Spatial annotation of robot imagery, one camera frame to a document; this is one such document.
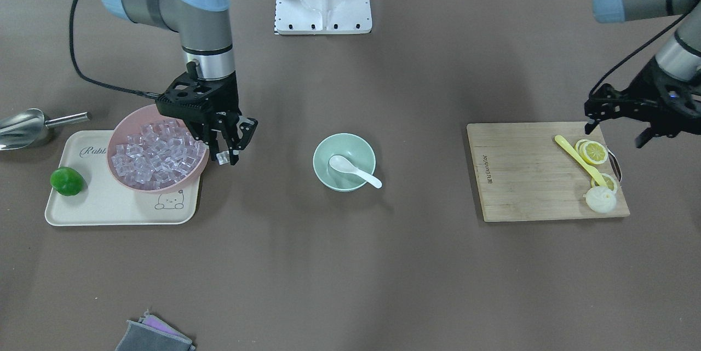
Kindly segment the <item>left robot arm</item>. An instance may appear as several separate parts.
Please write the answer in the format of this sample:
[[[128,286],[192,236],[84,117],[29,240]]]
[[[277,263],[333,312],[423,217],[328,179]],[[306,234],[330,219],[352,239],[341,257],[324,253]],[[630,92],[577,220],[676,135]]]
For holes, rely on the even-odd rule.
[[[585,133],[603,121],[626,117],[648,123],[636,137],[636,147],[662,136],[698,135],[699,0],[593,0],[593,16],[604,24],[666,16],[676,20],[663,29],[673,32],[668,41],[625,89],[617,90],[604,79],[594,85],[585,102]]]

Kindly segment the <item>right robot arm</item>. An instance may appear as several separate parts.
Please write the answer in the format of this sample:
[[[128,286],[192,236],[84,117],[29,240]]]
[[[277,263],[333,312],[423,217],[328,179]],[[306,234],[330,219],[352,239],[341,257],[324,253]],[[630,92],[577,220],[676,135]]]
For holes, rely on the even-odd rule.
[[[68,18],[68,51],[73,69],[88,77],[77,64],[73,46],[73,19],[79,0],[72,1]],[[155,101],[160,114],[183,121],[193,137],[202,141],[212,160],[235,165],[247,147],[258,122],[243,116],[239,107],[229,0],[102,0],[113,16],[177,32],[185,72],[163,93],[121,88],[107,89]]]

